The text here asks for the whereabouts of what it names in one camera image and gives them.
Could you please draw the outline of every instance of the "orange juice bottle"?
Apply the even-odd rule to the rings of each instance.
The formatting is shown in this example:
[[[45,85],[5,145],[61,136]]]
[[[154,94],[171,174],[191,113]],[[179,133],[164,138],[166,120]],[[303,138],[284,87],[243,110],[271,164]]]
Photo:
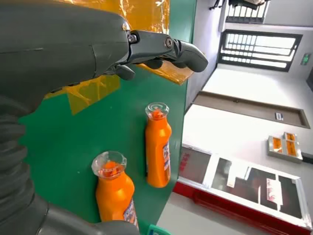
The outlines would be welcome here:
[[[172,129],[167,120],[170,109],[164,103],[151,103],[146,108],[146,157],[147,182],[155,188],[163,188],[170,178],[169,140]]]
[[[138,227],[133,181],[125,174],[126,158],[119,152],[102,153],[92,163],[98,176],[96,198],[102,221],[124,220]]]

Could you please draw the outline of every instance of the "robotic arm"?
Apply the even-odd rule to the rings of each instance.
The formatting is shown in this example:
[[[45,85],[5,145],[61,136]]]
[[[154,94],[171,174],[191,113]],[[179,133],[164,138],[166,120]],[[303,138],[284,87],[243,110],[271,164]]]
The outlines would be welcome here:
[[[167,34],[130,31],[122,17],[70,4],[0,1],[0,234],[137,234],[122,222],[89,224],[35,194],[27,154],[17,141],[20,117],[34,112],[44,95],[103,74],[130,80],[129,64],[158,69],[204,70],[198,48]]]

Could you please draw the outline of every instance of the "bottle cap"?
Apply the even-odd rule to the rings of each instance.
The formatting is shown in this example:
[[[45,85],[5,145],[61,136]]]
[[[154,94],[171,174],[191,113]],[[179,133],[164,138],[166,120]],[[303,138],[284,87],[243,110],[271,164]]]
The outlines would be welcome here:
[[[107,151],[97,156],[92,162],[94,174],[104,178],[114,179],[125,170],[127,160],[123,154],[115,151]]]
[[[153,120],[165,118],[169,110],[170,108],[167,105],[161,102],[154,102],[146,107],[146,113],[148,117]]]

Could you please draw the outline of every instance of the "green tabletop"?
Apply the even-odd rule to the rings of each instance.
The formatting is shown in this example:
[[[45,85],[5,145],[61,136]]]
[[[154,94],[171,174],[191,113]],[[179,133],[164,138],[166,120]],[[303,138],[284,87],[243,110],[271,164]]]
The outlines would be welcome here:
[[[170,34],[190,41],[196,0],[171,0]],[[38,194],[89,222],[100,222],[95,199],[97,178],[91,165],[97,155],[115,150],[127,159],[126,173],[135,184],[134,203],[142,234],[156,224],[177,179],[186,83],[179,86],[137,67],[136,77],[75,116],[67,96],[44,100],[35,113],[23,118],[29,147],[26,162]],[[150,102],[170,107],[168,122],[171,180],[165,188],[146,182],[145,107]]]

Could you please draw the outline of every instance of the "exit sign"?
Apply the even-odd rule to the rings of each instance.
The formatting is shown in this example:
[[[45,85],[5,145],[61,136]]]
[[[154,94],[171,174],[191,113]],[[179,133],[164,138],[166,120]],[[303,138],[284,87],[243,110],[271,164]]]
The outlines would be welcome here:
[[[308,59],[310,58],[311,54],[305,53],[304,54],[302,60],[301,61],[301,65],[306,65],[308,62]]]

